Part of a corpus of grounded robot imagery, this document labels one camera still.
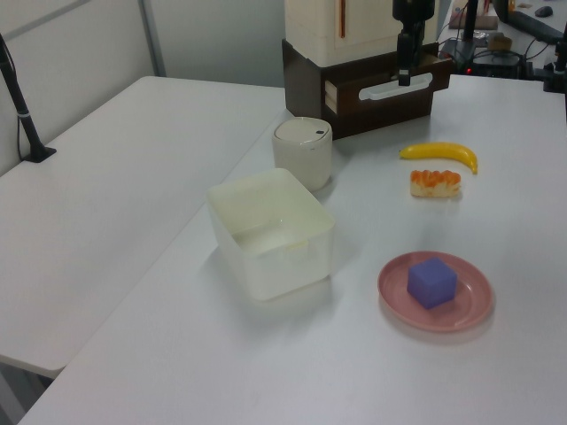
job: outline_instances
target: purple cube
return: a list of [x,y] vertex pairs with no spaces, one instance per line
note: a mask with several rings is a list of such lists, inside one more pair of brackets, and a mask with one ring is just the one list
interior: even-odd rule
[[409,268],[408,292],[427,309],[451,301],[456,289],[457,274],[437,257]]

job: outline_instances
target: pink plate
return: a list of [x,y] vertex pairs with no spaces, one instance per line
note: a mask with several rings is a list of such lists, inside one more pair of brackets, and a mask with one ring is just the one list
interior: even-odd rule
[[[457,273],[454,299],[424,308],[408,292],[408,270],[431,257],[439,257]],[[391,260],[378,276],[378,290],[386,305],[406,323],[435,332],[453,332],[481,322],[493,307],[493,292],[485,276],[471,263],[435,251],[410,252]]]

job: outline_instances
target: computer mouse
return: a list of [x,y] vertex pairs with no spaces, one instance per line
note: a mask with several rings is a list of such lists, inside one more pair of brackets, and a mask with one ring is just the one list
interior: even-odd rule
[[543,6],[535,11],[535,16],[538,18],[546,18],[551,15],[553,15],[553,9],[551,9],[551,6]]

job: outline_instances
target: electronic equipment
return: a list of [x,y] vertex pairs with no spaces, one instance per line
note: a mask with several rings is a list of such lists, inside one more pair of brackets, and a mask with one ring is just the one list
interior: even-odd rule
[[562,38],[563,34],[556,29],[550,27],[539,19],[527,15],[519,11],[509,10],[509,0],[493,0],[494,11],[498,18],[520,31],[524,31],[529,35],[533,35],[541,42],[548,44],[557,44]]
[[518,56],[495,52],[474,58],[469,69],[470,75],[518,80],[522,76],[523,63]]

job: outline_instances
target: white cup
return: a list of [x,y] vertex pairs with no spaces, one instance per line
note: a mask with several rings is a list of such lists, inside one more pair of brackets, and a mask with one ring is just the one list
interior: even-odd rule
[[307,117],[287,120],[272,136],[276,168],[288,170],[307,190],[318,190],[330,177],[332,140],[327,121]]

